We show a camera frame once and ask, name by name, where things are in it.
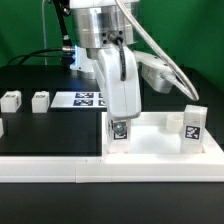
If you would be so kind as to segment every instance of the white base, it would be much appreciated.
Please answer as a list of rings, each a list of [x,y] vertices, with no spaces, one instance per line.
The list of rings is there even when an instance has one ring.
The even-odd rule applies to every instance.
[[[102,157],[0,157],[0,182],[224,181],[224,153],[210,134],[203,153],[180,154],[180,136],[165,130],[167,114],[142,113],[132,123],[130,152],[108,154],[104,113]]]

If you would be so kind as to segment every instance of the white plastic part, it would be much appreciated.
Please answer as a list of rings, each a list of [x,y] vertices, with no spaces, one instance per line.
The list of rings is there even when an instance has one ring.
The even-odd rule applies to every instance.
[[[187,105],[181,137],[182,153],[202,153],[207,107]]]
[[[124,46],[126,80],[121,81],[119,50],[111,48],[99,50],[100,65],[95,62],[98,85],[112,120],[126,120],[138,117],[141,112],[141,97],[137,65],[134,54]]]
[[[149,67],[152,67],[154,69],[162,70],[163,72],[172,73],[172,70],[170,69],[170,67],[159,57],[152,54],[140,52],[140,51],[134,51],[133,53],[135,55],[135,60],[137,63],[142,62],[143,64]]]
[[[139,2],[140,0],[123,0],[124,3]],[[116,5],[115,0],[70,0],[71,9],[95,8]]]
[[[33,113],[47,113],[50,105],[49,92],[36,92],[32,98]]]
[[[3,122],[2,118],[0,118],[0,138],[2,137],[3,134],[4,134]]]
[[[70,69],[81,71],[84,73],[93,72],[92,60],[87,57],[85,48],[75,46],[74,59],[75,62],[70,65]]]
[[[22,104],[20,91],[8,91],[1,98],[2,113],[15,113]]]
[[[180,133],[183,128],[184,116],[182,114],[169,114],[166,119],[166,130],[171,133]]]

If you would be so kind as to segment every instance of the white cube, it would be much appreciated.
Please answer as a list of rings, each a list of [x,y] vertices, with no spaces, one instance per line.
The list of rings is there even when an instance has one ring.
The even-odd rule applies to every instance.
[[[206,116],[207,107],[187,105],[184,112],[181,152],[202,153]]]
[[[1,98],[2,113],[15,113],[22,104],[22,95],[20,91],[8,91]]]
[[[49,104],[49,92],[36,92],[32,98],[32,111],[33,113],[47,113]]]

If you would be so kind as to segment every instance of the cable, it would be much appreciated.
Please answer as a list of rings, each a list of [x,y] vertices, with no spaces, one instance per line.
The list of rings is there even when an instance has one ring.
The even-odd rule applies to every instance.
[[[10,59],[10,61],[8,61],[8,63],[6,65],[9,66],[16,59],[18,59],[18,58],[24,58],[26,56],[28,56],[28,55],[27,54],[26,55],[18,55],[16,57]],[[61,57],[61,55],[32,55],[31,57],[36,57],[36,58],[59,58],[59,57]]]
[[[46,17],[45,17],[45,3],[47,0],[42,1],[42,25],[43,25],[43,35],[44,35],[44,48],[47,48],[47,31],[46,31]]]
[[[172,69],[175,75],[184,84],[183,88],[185,91],[189,91],[189,97],[196,101],[199,99],[198,93],[186,75],[181,71],[181,69],[173,62],[173,60],[157,45],[157,43],[149,36],[149,34],[141,27],[141,25],[132,16],[129,10],[126,8],[123,0],[115,0],[120,10],[123,12],[126,19],[132,24],[140,36],[145,40],[145,42],[154,50],[154,52]]]
[[[120,49],[120,59],[121,59],[121,81],[126,80],[126,63],[125,63],[125,53],[122,42],[117,39],[118,47]]]
[[[40,50],[40,51],[34,51],[32,53],[30,53],[29,55],[25,56],[19,63],[18,65],[22,65],[27,59],[29,59],[30,57],[37,55],[37,54],[42,54],[42,53],[48,53],[48,52],[56,52],[56,51],[61,51],[61,48],[48,48],[48,49],[44,49],[44,50]]]
[[[126,80],[126,63],[125,63],[125,53],[123,48],[123,39],[117,36],[115,33],[110,33],[108,39],[115,45],[119,47],[120,59],[121,59],[121,81]]]

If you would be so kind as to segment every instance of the white platform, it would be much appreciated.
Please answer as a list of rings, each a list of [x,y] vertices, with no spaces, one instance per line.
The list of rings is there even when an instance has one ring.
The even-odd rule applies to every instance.
[[[210,134],[202,154],[180,154],[167,114],[142,113],[132,122],[130,152],[108,154],[103,113],[102,157],[0,157],[0,182],[224,181],[224,153]]]

